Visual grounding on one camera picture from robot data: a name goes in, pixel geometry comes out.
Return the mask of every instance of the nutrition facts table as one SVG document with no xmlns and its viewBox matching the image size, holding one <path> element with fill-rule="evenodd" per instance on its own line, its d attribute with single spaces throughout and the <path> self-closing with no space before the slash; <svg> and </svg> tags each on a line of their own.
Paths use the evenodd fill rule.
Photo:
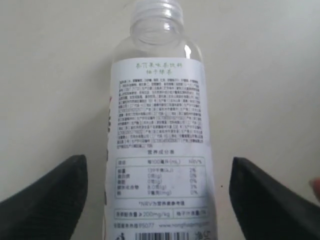
<svg viewBox="0 0 320 240">
<path fill-rule="evenodd" d="M 115 171 L 117 199 L 185 199 L 207 195 L 203 157 L 119 158 Z"/>
</svg>

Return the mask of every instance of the white label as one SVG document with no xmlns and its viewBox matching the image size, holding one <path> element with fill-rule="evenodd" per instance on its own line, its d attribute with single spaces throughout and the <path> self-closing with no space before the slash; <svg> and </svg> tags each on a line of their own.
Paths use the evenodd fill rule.
<svg viewBox="0 0 320 240">
<path fill-rule="evenodd" d="M 132 58 L 112 66 L 105 240 L 215 240 L 203 64 Z"/>
</svg>

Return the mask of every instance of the plastic bottle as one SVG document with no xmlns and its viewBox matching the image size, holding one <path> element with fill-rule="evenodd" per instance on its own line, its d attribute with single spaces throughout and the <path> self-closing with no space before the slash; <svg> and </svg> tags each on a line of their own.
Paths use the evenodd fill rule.
<svg viewBox="0 0 320 240">
<path fill-rule="evenodd" d="M 206 80 L 176 0 L 140 0 L 115 49 L 105 240 L 216 240 Z"/>
</svg>

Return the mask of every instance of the bottle neck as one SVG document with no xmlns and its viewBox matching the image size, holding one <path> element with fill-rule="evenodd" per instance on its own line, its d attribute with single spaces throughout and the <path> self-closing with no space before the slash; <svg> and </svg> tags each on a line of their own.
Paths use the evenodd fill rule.
<svg viewBox="0 0 320 240">
<path fill-rule="evenodd" d="M 133 42 L 144 49 L 165 46 L 179 41 L 183 33 L 182 23 L 162 17 L 141 19 L 135 22 L 130 29 Z"/>
</svg>

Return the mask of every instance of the finger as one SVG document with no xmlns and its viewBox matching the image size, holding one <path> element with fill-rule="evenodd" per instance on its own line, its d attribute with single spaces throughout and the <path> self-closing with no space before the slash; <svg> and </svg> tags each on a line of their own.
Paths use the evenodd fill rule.
<svg viewBox="0 0 320 240">
<path fill-rule="evenodd" d="M 320 177 L 311 180 L 310 185 L 314 191 L 315 196 L 320 201 Z"/>
</svg>

